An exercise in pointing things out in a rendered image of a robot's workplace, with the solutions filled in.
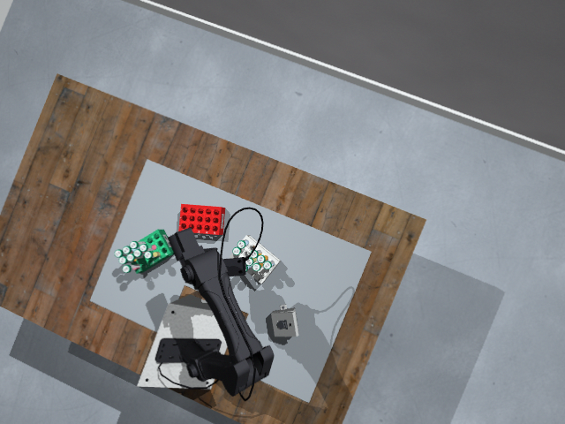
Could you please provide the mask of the white tube rack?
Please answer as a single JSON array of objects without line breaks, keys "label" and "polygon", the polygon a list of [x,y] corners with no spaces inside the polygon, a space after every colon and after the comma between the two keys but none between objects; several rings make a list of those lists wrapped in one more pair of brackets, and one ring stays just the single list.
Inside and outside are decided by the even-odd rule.
[{"label": "white tube rack", "polygon": [[[244,237],[243,240],[249,240],[249,245],[245,246],[244,251],[241,252],[241,254],[239,255],[234,255],[233,253],[230,255],[230,258],[238,258],[238,257],[246,257],[250,254],[250,252],[255,248],[256,244],[257,244],[257,240],[255,240],[253,237],[251,237],[250,235],[246,235]],[[261,284],[263,284],[266,279],[269,277],[269,275],[273,272],[273,270],[276,268],[276,266],[280,263],[281,260],[279,260],[276,256],[274,256],[271,252],[269,252],[262,244],[258,244],[256,249],[256,251],[261,250],[262,254],[261,255],[266,255],[268,257],[267,261],[274,261],[275,265],[271,267],[271,269],[264,269],[264,267],[260,268],[259,271],[254,271],[252,269],[252,267],[250,269],[248,269],[246,272],[249,273],[252,277],[254,277],[258,282],[260,282]],[[248,252],[247,252],[248,251]]]}]

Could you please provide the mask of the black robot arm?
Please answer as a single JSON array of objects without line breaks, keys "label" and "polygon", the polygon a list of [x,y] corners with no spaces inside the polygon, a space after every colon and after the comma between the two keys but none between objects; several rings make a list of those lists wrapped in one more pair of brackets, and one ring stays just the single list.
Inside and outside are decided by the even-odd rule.
[{"label": "black robot arm", "polygon": [[274,359],[271,346],[262,347],[252,333],[232,291],[230,276],[246,275],[246,261],[244,257],[222,258],[220,278],[220,254],[215,249],[205,252],[191,227],[176,232],[168,240],[177,261],[181,263],[183,279],[187,284],[192,284],[195,290],[198,289],[210,306],[225,338],[229,355],[219,352],[222,344],[220,339],[162,338],[155,361],[187,363],[191,378],[197,377],[202,382],[209,379],[222,381],[225,389],[234,397],[252,386],[254,369],[251,355],[256,367],[254,383],[269,375]]}]

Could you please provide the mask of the green test tube rack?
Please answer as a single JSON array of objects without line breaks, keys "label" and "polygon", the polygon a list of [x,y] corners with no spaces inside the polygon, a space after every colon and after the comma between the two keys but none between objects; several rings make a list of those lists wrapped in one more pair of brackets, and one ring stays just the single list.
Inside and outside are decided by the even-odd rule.
[{"label": "green test tube rack", "polygon": [[147,245],[156,245],[156,250],[151,252],[159,252],[161,255],[160,257],[155,257],[151,259],[146,259],[143,255],[143,258],[137,259],[135,262],[131,262],[132,265],[135,264],[140,265],[139,269],[135,269],[135,272],[137,274],[145,272],[146,270],[152,268],[154,265],[158,264],[159,262],[167,259],[172,254],[174,254],[170,246],[170,243],[168,241],[168,236],[165,230],[156,230],[151,234],[147,235],[146,237],[144,237],[143,239],[139,240],[138,242],[141,241],[145,241]]}]

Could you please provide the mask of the grey bench mat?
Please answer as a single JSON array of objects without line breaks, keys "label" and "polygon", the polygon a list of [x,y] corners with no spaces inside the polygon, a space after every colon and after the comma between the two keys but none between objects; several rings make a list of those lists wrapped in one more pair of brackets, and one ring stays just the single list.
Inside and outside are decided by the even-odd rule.
[{"label": "grey bench mat", "polygon": [[[309,403],[371,251],[147,159],[90,301],[155,332],[185,285],[174,254],[145,272],[123,272],[115,251],[156,230],[179,230],[181,204],[225,208],[224,229],[241,208],[263,217],[260,238],[280,263],[261,284],[230,276],[246,322],[274,360],[265,382]],[[195,290],[195,289],[194,289]],[[275,337],[271,313],[295,308],[297,337]]]}]

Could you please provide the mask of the red test tube rack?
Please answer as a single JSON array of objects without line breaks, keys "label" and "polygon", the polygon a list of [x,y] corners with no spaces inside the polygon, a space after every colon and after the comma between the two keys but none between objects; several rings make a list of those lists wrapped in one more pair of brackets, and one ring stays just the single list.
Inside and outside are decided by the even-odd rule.
[{"label": "red test tube rack", "polygon": [[179,231],[191,227],[193,233],[223,235],[224,216],[222,207],[181,204]]}]

